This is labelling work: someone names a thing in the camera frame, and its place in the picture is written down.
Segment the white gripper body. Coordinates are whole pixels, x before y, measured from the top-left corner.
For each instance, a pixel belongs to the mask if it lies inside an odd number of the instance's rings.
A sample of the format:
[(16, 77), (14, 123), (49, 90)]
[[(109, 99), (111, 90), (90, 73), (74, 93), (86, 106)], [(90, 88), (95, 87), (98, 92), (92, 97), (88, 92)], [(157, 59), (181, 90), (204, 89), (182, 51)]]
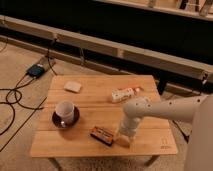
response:
[(128, 137), (134, 137), (140, 122), (140, 118), (129, 118), (124, 116), (119, 123), (118, 132)]

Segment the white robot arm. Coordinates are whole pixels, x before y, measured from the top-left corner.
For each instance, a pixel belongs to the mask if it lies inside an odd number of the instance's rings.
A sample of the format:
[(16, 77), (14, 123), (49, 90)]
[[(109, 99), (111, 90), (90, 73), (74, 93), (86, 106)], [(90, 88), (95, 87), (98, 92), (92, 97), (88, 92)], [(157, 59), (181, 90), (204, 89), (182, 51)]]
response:
[(118, 133), (132, 139), (144, 117), (192, 124), (184, 171), (213, 171), (213, 94), (159, 102), (145, 97), (127, 101)]

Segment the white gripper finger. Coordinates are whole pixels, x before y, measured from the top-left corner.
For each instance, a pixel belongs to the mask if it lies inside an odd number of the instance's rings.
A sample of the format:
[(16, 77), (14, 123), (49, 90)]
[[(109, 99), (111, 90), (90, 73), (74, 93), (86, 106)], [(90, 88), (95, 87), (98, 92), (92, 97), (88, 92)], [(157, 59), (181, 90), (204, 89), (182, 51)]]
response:
[(116, 132), (114, 135), (114, 141), (118, 141), (119, 139), (121, 139), (121, 133), (120, 132)]

